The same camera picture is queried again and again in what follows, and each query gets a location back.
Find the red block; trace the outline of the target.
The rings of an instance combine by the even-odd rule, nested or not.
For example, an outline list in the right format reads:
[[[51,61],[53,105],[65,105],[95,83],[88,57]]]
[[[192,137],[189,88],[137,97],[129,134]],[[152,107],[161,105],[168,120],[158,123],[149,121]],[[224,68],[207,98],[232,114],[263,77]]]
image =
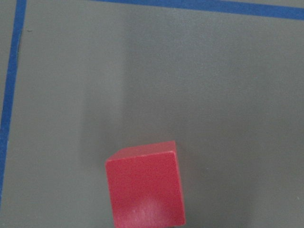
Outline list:
[[[170,228],[186,223],[175,141],[127,147],[105,162],[116,228]]]

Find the brown paper table cover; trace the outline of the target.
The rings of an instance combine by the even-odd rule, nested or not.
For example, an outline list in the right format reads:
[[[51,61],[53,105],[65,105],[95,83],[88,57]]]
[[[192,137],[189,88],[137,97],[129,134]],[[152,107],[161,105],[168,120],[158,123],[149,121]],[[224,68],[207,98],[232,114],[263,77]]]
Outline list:
[[[186,227],[303,227],[303,1],[25,6],[1,227],[113,227],[106,159],[171,140]]]

